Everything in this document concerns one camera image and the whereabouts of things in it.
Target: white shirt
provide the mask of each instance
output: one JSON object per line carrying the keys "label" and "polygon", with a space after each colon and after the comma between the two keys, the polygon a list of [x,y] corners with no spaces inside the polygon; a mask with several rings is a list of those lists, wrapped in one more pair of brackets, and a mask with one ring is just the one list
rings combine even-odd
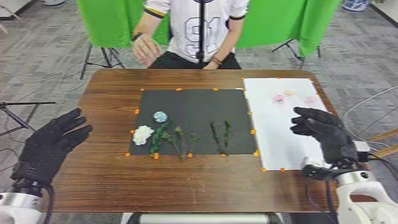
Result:
{"label": "white shirt", "polygon": [[[199,0],[147,0],[146,12],[163,18],[171,12],[172,39],[169,51],[190,62],[197,63],[199,51]],[[227,20],[245,18],[249,11],[249,0],[206,0],[206,22],[204,22],[204,62],[211,60],[213,54],[227,36]]]}

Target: black mat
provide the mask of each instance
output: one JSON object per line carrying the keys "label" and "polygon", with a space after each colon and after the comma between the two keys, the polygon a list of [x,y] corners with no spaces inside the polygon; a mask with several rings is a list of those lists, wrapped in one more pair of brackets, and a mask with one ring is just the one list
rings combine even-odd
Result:
{"label": "black mat", "polygon": [[[256,151],[256,141],[251,134],[252,125],[249,117],[247,100],[242,90],[147,90],[142,93],[140,114],[135,120],[135,129],[146,125],[155,130],[162,126],[153,119],[153,114],[163,111],[169,116],[167,133],[174,134],[179,126],[185,131],[185,141],[190,146],[188,133],[201,135],[195,143],[194,154],[220,154],[213,139],[210,124],[215,122],[215,129],[224,144],[226,121],[231,125],[229,144],[226,154],[251,154]],[[131,154],[149,154],[151,139],[144,146],[131,142]],[[162,141],[160,154],[178,154],[171,144]]]}

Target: blue flower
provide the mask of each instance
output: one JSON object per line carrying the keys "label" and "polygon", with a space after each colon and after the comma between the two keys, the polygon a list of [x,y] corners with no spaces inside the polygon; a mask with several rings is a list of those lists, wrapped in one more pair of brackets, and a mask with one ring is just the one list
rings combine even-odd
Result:
{"label": "blue flower", "polygon": [[158,111],[155,114],[153,114],[153,118],[155,118],[155,121],[158,123],[163,123],[167,121],[167,114],[165,112]]}

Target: white sleeve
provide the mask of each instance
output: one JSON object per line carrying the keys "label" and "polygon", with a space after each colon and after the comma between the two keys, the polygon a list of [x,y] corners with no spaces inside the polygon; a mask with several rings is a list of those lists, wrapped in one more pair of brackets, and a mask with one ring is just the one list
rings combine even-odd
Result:
{"label": "white sleeve", "polygon": [[147,0],[144,3],[144,11],[158,18],[165,17],[171,10],[171,0]]}
{"label": "white sleeve", "polygon": [[231,19],[240,20],[245,18],[245,14],[249,12],[249,1],[251,0],[231,0]]}

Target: wooden table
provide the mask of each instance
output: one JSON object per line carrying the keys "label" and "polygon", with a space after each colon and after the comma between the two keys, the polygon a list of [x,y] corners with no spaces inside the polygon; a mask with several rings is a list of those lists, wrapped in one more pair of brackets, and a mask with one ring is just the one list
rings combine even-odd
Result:
{"label": "wooden table", "polygon": [[[242,88],[242,77],[311,78],[329,111],[334,108],[306,71],[101,70],[80,107],[94,126],[57,176],[55,212],[309,212],[299,171],[261,171],[259,157],[126,157],[140,89]],[[311,181],[323,209],[323,182]]]}

